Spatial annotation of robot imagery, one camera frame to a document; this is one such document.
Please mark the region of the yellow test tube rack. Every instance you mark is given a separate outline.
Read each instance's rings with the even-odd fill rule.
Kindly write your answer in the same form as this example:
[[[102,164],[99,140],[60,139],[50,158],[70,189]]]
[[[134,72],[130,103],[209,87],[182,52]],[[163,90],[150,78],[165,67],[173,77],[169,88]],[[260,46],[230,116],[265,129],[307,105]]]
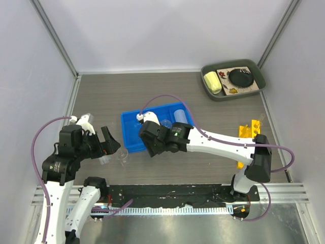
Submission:
[[[242,132],[244,126],[239,126],[238,128],[238,137],[239,138],[254,138],[257,134],[261,133],[261,128],[257,126],[257,120],[252,119],[251,124],[248,125],[251,128],[250,133]]]

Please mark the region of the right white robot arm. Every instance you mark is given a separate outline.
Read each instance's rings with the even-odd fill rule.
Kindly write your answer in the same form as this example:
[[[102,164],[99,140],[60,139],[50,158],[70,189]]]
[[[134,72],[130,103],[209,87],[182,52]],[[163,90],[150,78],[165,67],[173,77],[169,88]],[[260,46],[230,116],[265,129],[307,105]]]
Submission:
[[[236,201],[247,196],[255,183],[271,180],[272,151],[264,135],[237,138],[210,133],[190,124],[173,123],[170,128],[153,121],[142,124],[139,137],[151,157],[165,151],[199,152],[226,157],[243,163],[232,179],[229,194]]]

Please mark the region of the clear glass flask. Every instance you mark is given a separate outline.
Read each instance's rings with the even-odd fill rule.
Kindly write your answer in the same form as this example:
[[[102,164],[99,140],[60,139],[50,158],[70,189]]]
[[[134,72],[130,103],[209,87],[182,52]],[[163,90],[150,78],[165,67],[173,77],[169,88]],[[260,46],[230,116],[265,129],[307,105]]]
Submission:
[[[168,129],[170,129],[171,126],[172,126],[172,122],[169,121],[168,119],[163,119],[163,120],[161,120],[161,121],[160,121],[160,124],[161,124],[162,126],[168,128]]]

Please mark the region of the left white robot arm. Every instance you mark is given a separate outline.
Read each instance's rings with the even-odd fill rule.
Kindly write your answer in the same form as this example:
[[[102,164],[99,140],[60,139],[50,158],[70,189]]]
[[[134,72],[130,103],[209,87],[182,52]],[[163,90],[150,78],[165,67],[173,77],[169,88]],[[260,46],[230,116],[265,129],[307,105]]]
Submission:
[[[88,177],[75,207],[69,215],[66,214],[81,162],[112,155],[120,148],[120,143],[107,127],[102,127],[101,131],[103,142],[90,124],[68,125],[60,130],[54,152],[42,163],[44,201],[36,243],[79,243],[81,230],[93,206],[107,199],[109,188],[106,180]]]

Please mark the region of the blue divided plastic bin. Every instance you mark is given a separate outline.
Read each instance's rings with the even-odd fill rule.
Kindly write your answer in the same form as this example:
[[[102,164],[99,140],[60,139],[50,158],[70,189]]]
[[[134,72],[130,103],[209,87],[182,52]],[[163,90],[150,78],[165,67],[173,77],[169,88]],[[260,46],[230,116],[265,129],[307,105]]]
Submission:
[[[178,109],[185,111],[188,123],[193,126],[192,117],[181,102],[145,108],[143,112],[152,111],[157,115],[159,121],[168,119],[175,123],[174,112]],[[140,109],[124,112],[120,115],[124,147],[130,154],[146,150],[145,145],[138,136],[141,124],[138,122],[136,115],[139,112]]]

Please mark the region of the red cap wash bottle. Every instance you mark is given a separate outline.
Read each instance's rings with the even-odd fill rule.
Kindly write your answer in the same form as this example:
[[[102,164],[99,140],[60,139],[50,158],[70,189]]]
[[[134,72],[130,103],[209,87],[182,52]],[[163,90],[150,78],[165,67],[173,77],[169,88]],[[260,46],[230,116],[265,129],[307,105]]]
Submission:
[[[174,112],[175,122],[187,124],[187,117],[183,109],[178,109]]]

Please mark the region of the clear glass test tube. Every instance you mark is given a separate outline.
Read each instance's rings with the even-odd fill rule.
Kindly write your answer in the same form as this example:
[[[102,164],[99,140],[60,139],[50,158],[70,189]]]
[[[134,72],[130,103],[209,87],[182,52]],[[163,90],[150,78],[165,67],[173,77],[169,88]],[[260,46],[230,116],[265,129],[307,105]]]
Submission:
[[[263,125],[263,120],[265,119],[265,117],[266,117],[266,115],[264,114],[264,113],[262,113],[260,116],[259,116],[259,118],[258,118],[258,120],[257,120],[257,126],[258,127],[261,127],[262,125]]]

